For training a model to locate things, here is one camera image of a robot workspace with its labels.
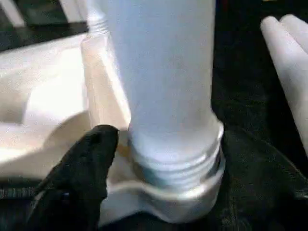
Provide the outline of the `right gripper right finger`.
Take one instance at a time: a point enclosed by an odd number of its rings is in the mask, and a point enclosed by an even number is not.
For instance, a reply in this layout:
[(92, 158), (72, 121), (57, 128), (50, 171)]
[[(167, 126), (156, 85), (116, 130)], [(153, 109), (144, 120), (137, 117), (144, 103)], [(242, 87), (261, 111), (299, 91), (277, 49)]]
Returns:
[(283, 154), (243, 131), (227, 131), (223, 151), (212, 230), (307, 230), (308, 179)]

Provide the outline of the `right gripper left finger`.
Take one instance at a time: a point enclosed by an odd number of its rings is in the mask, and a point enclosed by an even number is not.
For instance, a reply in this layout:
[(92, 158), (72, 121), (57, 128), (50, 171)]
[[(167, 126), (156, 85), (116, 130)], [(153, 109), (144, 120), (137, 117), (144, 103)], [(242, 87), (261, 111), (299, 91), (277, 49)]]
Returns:
[(25, 231), (96, 231), (119, 130), (98, 125), (63, 156), (35, 189)]

